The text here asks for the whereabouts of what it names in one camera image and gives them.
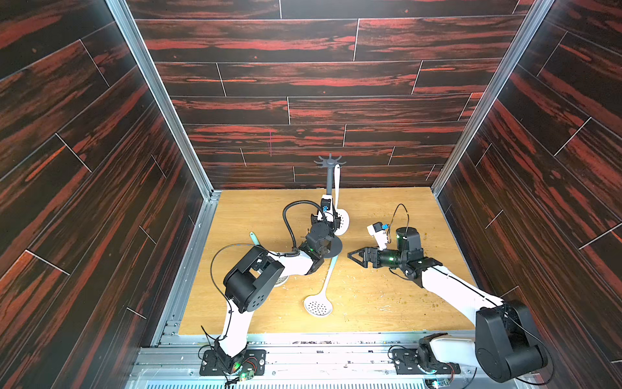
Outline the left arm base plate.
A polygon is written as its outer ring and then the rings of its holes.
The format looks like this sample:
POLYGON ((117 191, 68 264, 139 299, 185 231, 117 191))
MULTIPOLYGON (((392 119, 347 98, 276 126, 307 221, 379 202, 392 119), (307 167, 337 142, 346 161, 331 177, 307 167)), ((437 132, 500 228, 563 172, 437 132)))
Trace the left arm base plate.
POLYGON ((222 351, 206 350, 202 355, 199 375, 236 376, 241 380, 252 379, 265 374, 267 351, 265 349, 244 349, 230 357, 222 351))

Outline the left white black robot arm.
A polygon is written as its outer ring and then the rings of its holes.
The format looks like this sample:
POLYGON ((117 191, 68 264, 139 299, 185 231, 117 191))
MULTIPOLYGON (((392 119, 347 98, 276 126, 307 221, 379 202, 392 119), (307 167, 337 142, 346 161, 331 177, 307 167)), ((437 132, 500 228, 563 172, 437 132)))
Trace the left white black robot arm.
POLYGON ((215 354, 227 369, 243 360, 254 311, 267 301, 280 278, 308 276, 326 259, 340 254, 341 217, 324 214, 312 223, 304 241, 291 253, 271 252, 257 240, 226 274, 223 284, 227 314, 222 335, 215 341, 215 354))

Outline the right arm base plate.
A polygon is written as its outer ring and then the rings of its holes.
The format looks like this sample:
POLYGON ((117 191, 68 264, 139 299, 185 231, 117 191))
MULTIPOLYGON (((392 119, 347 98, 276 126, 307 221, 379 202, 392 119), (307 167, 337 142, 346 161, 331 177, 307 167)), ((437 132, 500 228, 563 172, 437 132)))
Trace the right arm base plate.
POLYGON ((391 347, 387 356, 393 363, 397 375, 448 375, 453 376, 461 373, 461 367, 454 363, 443 363, 434 359, 428 359, 428 355, 420 357, 416 348, 403 346, 391 347))

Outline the white teal skimmer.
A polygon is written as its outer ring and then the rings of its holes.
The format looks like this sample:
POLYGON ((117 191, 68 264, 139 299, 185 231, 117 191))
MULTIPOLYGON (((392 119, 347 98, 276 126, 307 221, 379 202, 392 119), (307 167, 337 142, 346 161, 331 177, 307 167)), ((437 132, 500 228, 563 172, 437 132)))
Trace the white teal skimmer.
MULTIPOLYGON (((250 238, 251 238, 251 240, 252 240, 252 242, 254 243, 255 246, 260 246, 260 242, 259 242, 257 236, 254 234, 254 232, 250 232, 249 236, 250 236, 250 238)), ((289 277, 280 277, 277 280, 277 282, 275 283, 274 289, 278 288, 280 286, 283 286, 288 281, 288 278, 289 277)))
POLYGON ((303 302, 305 310, 314 317, 325 318, 333 312, 333 305, 327 298, 327 289, 338 258, 335 256, 330 261, 330 267, 320 293, 308 296, 303 302))
POLYGON ((344 235, 349 228, 350 225, 350 217, 347 211, 341 209, 339 207, 340 200, 340 178, 341 178, 341 167, 340 165, 336 165, 334 168, 334 179, 335 179, 335 196, 334 196, 334 221, 335 221, 335 235, 342 236, 344 235))

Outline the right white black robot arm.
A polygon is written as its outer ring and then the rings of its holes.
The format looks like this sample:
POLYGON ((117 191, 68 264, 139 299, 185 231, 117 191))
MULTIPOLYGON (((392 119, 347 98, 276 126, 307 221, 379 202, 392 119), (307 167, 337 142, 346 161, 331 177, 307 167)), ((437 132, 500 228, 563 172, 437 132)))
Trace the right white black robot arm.
POLYGON ((414 228, 397 230, 394 250, 387 248, 384 230, 372 234, 377 246, 352 251, 349 259, 361 267, 400 270, 405 280, 449 303, 475 327, 473 337, 439 332, 419 339, 415 358, 421 371, 446 374, 455 366, 473 366, 504 383, 548 365, 549 351, 525 304, 494 296, 453 274, 424 253, 414 228))

